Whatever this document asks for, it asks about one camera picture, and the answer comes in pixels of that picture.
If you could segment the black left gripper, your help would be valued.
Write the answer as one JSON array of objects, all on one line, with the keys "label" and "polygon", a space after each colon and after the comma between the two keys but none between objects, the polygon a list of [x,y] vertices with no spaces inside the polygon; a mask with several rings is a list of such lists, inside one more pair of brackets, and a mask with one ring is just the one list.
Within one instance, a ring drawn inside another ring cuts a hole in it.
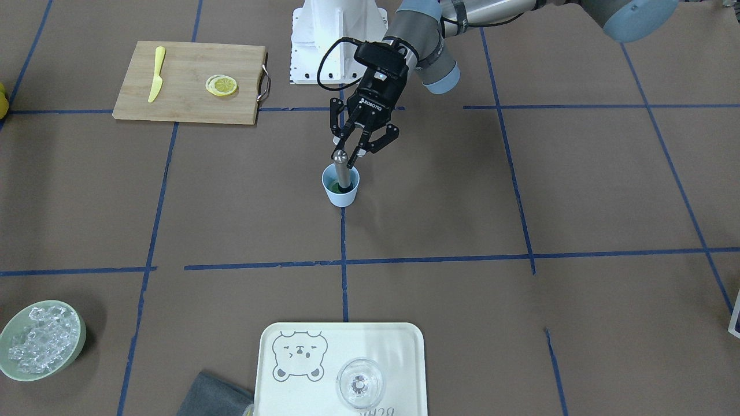
[{"label": "black left gripper", "polygon": [[[354,60],[366,69],[360,79],[351,83],[357,88],[347,102],[331,100],[330,130],[335,137],[334,156],[345,150],[346,141],[357,127],[362,129],[347,162],[347,169],[351,169],[360,153],[375,154],[399,137],[399,128],[390,123],[390,118],[409,77],[410,46],[401,40],[349,40],[348,43],[357,47]],[[370,140],[373,132],[383,127],[385,133],[377,140]]]}]

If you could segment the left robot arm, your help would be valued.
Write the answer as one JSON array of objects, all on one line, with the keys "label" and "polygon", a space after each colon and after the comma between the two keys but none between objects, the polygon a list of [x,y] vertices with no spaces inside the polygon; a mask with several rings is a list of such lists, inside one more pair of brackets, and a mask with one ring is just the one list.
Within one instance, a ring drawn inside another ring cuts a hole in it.
[{"label": "left robot arm", "polygon": [[447,39],[562,5],[565,2],[404,1],[381,40],[337,39],[336,46],[355,46],[353,58],[365,71],[353,82],[355,90],[346,101],[335,98],[330,103],[335,164],[351,169],[357,158],[377,153],[399,137],[391,114],[411,73],[437,95],[457,85],[461,71]]}]

